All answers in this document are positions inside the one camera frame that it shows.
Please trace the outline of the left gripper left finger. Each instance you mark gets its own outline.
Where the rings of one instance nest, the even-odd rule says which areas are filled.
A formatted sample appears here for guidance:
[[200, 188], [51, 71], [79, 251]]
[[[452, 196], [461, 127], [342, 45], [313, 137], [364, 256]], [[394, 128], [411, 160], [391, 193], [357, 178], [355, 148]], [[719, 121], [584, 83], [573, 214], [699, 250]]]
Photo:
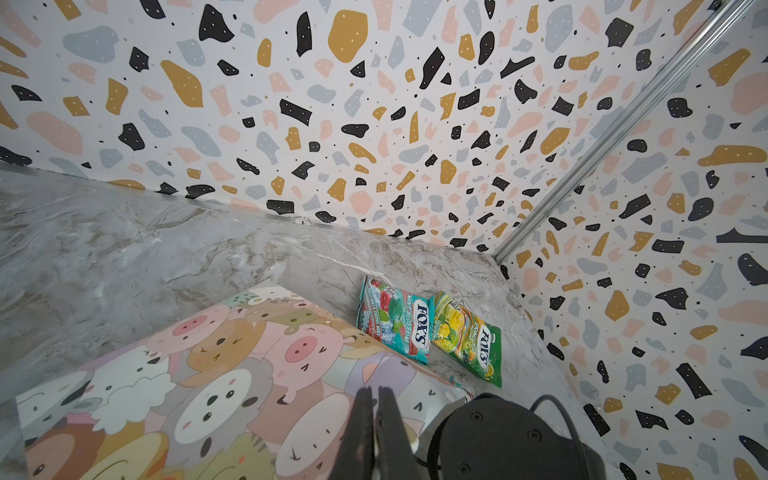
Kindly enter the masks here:
[[354, 399], [329, 480], [370, 480], [375, 463], [373, 395], [361, 388]]

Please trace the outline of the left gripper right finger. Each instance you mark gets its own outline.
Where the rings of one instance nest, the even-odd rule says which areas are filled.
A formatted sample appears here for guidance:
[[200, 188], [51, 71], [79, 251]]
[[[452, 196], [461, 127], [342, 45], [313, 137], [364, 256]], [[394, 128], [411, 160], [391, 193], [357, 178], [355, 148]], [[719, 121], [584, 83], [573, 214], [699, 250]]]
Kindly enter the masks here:
[[417, 480], [417, 462], [391, 388], [380, 387], [375, 415], [378, 454], [376, 465], [382, 480]]

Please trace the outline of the white paper gift bag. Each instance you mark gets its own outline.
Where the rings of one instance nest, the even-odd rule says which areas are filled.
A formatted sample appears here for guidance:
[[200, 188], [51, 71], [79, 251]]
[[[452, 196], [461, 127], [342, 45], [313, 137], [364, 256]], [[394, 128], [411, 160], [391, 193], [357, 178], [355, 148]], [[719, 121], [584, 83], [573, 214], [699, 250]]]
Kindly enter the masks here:
[[412, 447], [462, 388], [262, 283], [16, 399], [31, 479], [325, 479], [356, 393]]

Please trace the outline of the red green Fox's candy bag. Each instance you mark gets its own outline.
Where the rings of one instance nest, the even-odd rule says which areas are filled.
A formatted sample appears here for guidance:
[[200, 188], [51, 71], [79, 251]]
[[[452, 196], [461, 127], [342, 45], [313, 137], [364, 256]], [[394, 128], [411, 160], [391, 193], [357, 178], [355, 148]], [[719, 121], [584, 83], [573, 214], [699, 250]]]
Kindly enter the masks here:
[[434, 326], [434, 300], [366, 276], [357, 328], [410, 360], [427, 365]]

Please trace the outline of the yellow green Fox's candy bag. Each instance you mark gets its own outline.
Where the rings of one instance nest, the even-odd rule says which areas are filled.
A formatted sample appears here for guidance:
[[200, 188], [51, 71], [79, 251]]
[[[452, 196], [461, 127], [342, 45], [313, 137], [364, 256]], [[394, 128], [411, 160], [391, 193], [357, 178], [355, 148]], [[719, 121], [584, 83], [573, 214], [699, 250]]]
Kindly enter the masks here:
[[432, 343], [476, 377], [501, 388], [501, 330], [444, 291], [433, 297], [433, 305]]

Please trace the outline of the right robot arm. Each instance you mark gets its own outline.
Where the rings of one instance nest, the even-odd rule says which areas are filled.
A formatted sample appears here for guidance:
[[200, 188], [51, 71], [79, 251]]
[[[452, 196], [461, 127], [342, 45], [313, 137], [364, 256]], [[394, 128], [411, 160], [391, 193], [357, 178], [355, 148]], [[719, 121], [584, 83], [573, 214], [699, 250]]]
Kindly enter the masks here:
[[524, 407], [483, 393], [439, 420], [415, 460], [431, 479], [607, 477], [603, 459], [550, 394]]

